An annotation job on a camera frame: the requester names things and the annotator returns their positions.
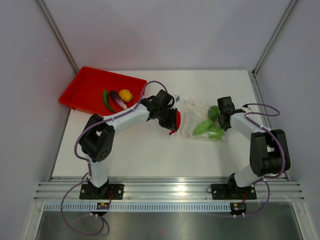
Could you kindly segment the light green fake lime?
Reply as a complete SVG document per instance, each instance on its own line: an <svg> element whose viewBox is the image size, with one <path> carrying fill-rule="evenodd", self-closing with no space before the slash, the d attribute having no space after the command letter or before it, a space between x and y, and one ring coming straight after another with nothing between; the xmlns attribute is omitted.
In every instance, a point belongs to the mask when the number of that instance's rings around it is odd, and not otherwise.
<svg viewBox="0 0 320 240"><path fill-rule="evenodd" d="M206 119L203 122L201 122L194 130L192 135L193 136L199 136L204 134L209 128L211 128L215 124L215 121L212 119Z"/></svg>

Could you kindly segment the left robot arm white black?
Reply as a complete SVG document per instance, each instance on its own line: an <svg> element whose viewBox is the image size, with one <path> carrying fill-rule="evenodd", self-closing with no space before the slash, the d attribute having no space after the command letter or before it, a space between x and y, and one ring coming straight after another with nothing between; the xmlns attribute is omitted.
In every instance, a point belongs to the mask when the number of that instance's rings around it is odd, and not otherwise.
<svg viewBox="0 0 320 240"><path fill-rule="evenodd" d="M81 200L121 200L123 185L109 182L107 168L103 165L110 155L117 134L140 123L157 120L160 127L171 134L178 131L181 114L174 107L179 99L160 90L157 95L142 98L122 112L100 117L92 115L76 141L88 163L88 177L81 181Z"/></svg>

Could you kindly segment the dark green fake cucumber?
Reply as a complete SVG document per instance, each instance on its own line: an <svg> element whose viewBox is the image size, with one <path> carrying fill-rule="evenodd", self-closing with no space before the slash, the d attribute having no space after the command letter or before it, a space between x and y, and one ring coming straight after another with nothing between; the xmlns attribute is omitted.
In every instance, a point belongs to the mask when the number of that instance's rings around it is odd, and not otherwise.
<svg viewBox="0 0 320 240"><path fill-rule="evenodd" d="M103 103L105 107L111 111L112 113L115 113L116 111L110 106L109 104L109 97L108 97L108 92L106 90L103 91L102 93L102 98L103 98Z"/></svg>

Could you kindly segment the purple fake eggplant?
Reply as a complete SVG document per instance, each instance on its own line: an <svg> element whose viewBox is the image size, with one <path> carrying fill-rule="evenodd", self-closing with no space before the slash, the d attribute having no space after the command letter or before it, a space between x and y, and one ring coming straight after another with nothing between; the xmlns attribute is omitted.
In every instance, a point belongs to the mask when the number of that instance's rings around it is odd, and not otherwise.
<svg viewBox="0 0 320 240"><path fill-rule="evenodd" d="M125 104L125 102L121 99L121 97L118 95L118 93L114 90L111 90L109 92L109 95L111 97L111 99L123 110L126 110L128 107Z"/></svg>

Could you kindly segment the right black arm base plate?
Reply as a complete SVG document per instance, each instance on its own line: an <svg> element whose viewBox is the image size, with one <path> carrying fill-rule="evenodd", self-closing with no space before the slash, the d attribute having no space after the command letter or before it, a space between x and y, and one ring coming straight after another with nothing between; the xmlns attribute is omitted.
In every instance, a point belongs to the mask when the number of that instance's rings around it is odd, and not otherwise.
<svg viewBox="0 0 320 240"><path fill-rule="evenodd" d="M254 187L229 187L226 183L212 184L210 191L213 200L256 200Z"/></svg>

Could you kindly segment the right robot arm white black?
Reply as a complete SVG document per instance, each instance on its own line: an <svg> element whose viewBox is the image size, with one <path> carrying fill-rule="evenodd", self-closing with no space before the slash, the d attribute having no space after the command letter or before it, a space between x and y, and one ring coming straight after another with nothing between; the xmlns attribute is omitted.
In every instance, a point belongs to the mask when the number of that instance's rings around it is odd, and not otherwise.
<svg viewBox="0 0 320 240"><path fill-rule="evenodd" d="M233 129L250 142L249 164L229 176L227 183L212 184L214 200L255 200L255 185L266 179L276 179L291 167L286 134L281 129L271 129L258 124L251 117L260 112L250 111L250 103L237 109L231 97L217 100L223 130Z"/></svg>

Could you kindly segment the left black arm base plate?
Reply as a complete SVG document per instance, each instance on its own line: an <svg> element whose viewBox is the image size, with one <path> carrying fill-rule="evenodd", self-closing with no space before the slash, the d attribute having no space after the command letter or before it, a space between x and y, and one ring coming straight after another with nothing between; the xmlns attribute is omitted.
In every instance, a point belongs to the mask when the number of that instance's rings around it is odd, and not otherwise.
<svg viewBox="0 0 320 240"><path fill-rule="evenodd" d="M124 185L109 183L98 188L91 184L83 184L80 189L81 200L122 200Z"/></svg>

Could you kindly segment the yellow fake lemon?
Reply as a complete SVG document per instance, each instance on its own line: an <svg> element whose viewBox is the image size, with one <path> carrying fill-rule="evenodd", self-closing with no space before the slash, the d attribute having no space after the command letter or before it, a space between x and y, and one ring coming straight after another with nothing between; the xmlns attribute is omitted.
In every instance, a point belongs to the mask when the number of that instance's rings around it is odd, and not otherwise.
<svg viewBox="0 0 320 240"><path fill-rule="evenodd" d="M126 103L129 103L133 99L133 95L128 89L122 89L118 94L120 98Z"/></svg>

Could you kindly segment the clear zip top bag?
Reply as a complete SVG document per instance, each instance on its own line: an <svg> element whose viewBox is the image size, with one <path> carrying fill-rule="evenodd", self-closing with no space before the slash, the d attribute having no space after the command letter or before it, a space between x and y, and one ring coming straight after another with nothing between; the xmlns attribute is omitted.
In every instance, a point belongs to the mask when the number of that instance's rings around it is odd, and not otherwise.
<svg viewBox="0 0 320 240"><path fill-rule="evenodd" d="M185 98L181 109L180 136L201 141L223 141L225 131L218 123L217 105Z"/></svg>

